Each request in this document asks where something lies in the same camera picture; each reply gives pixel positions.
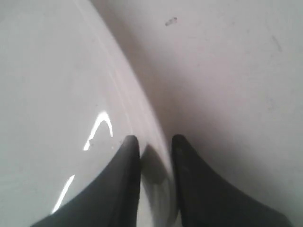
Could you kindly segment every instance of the white ceramic surface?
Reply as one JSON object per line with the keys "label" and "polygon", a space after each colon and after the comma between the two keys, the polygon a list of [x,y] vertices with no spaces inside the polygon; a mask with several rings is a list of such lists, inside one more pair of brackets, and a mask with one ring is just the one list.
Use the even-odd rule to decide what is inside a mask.
{"label": "white ceramic surface", "polygon": [[[302,226],[303,2],[91,2],[0,1],[0,226],[50,214],[72,176],[73,198],[127,134],[168,172],[138,226],[166,226],[174,133]],[[103,121],[83,151],[99,114],[113,136]]]}
{"label": "white ceramic surface", "polygon": [[303,1],[92,2],[167,140],[303,226]]}
{"label": "white ceramic surface", "polygon": [[[26,227],[56,211],[102,171],[128,134],[138,137],[141,153],[147,144],[158,152],[167,175],[149,192],[162,207],[171,205],[160,127],[89,1],[1,1],[0,75],[1,227]],[[139,226],[153,223],[145,188]]]}

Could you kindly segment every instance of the glossy white surface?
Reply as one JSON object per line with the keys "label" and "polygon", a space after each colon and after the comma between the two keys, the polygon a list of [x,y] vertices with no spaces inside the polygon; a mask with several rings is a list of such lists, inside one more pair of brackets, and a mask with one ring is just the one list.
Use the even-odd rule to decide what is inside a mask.
{"label": "glossy white surface", "polygon": [[[147,144],[159,153],[167,175],[151,192],[166,192],[159,197],[166,207],[174,202],[162,132],[89,1],[1,1],[0,74],[0,226],[29,226],[55,212],[128,134],[138,137],[141,153]],[[139,226],[153,223],[145,188]]]}
{"label": "glossy white surface", "polygon": [[167,138],[302,226],[303,1],[92,2]]}
{"label": "glossy white surface", "polygon": [[138,226],[166,226],[174,133],[301,226],[303,2],[92,2],[1,1],[0,226],[50,214],[75,175],[70,200],[127,134],[168,171],[142,186]]}

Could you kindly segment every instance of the dark speck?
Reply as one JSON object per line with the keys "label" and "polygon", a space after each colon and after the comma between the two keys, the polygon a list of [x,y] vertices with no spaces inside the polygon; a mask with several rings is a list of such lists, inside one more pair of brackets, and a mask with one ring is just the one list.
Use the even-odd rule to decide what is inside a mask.
{"label": "dark speck", "polygon": [[177,19],[176,17],[173,17],[172,19],[168,20],[166,23],[165,23],[165,26],[170,26],[172,24],[175,24],[177,22]]}

